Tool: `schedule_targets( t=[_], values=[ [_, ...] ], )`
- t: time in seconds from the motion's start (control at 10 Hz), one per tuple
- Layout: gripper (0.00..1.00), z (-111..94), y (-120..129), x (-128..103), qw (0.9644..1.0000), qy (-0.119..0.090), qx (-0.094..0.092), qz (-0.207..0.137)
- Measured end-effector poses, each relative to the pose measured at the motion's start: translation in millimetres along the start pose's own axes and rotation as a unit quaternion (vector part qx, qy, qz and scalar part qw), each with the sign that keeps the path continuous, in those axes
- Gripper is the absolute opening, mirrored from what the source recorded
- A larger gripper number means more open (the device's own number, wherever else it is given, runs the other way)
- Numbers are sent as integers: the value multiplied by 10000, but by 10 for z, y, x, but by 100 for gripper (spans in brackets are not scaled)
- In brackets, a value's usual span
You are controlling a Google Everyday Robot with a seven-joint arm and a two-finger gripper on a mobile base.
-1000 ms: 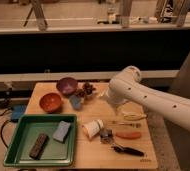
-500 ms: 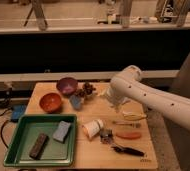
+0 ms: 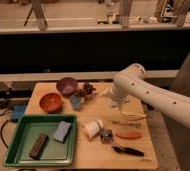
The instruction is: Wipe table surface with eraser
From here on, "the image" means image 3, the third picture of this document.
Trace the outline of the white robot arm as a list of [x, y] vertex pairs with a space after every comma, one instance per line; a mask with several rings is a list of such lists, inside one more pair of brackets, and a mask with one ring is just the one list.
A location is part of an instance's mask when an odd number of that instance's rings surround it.
[[123, 111], [126, 97], [132, 95], [190, 129], [190, 97], [147, 83], [144, 81], [145, 75], [146, 71], [141, 64], [131, 64], [114, 75], [113, 83], [104, 95], [117, 103], [124, 116], [134, 116], [133, 112]]

